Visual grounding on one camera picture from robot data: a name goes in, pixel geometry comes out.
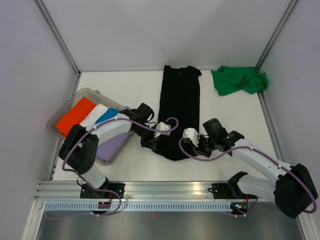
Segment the black t shirt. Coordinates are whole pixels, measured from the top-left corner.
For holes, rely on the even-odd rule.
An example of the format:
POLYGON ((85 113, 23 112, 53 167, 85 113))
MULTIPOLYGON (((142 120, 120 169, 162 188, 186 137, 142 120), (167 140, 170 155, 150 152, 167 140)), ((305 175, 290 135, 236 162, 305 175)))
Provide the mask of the black t shirt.
POLYGON ((170 117, 178 119, 178 127, 169 135, 161 135, 155 153, 171 161, 187 156, 179 148, 179 140, 187 128, 199 131, 201 71, 193 66, 172 68, 165 65, 159 100, 158 121, 170 117))

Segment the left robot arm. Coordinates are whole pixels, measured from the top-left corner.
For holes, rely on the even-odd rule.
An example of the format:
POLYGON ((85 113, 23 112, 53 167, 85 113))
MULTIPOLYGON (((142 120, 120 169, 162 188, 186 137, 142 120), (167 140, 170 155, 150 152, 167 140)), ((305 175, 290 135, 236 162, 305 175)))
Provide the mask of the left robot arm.
POLYGON ((75 124, 58 153, 63 160, 62 170, 75 173, 84 180, 83 191, 88 188, 98 198, 106 197, 110 191, 110 181, 95 165, 99 146, 132 132, 140 137, 142 147, 154 150, 162 131, 169 129, 148 126, 148 119, 153 115, 154 111, 141 103, 137 109, 124 109, 114 117, 92 126, 75 124))

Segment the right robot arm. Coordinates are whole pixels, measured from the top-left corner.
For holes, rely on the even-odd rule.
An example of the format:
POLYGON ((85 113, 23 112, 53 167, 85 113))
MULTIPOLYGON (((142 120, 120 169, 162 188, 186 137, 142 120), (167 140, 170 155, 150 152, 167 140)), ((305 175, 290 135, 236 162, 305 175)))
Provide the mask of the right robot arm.
POLYGON ((228 132, 213 118, 203 124, 206 135, 193 128, 184 131, 191 147, 203 161, 213 161, 213 151, 229 155, 251 166, 263 178, 240 171, 228 180, 228 192, 239 199, 244 195, 255 196, 273 202, 289 218, 296 218, 302 212, 312 214, 317 210, 318 193, 308 169, 298 163, 291 165, 265 153, 241 133, 228 132))

